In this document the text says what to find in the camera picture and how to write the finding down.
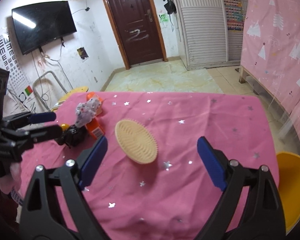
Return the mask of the left hand pink sleeve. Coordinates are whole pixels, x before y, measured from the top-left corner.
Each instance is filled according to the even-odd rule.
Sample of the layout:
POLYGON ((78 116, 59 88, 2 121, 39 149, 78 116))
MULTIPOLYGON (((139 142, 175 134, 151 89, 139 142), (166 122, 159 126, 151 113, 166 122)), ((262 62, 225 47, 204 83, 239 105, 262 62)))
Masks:
POLYGON ((11 163, 10 171, 0 178, 0 190, 9 194, 12 190, 19 191, 21 186, 21 164, 11 163))

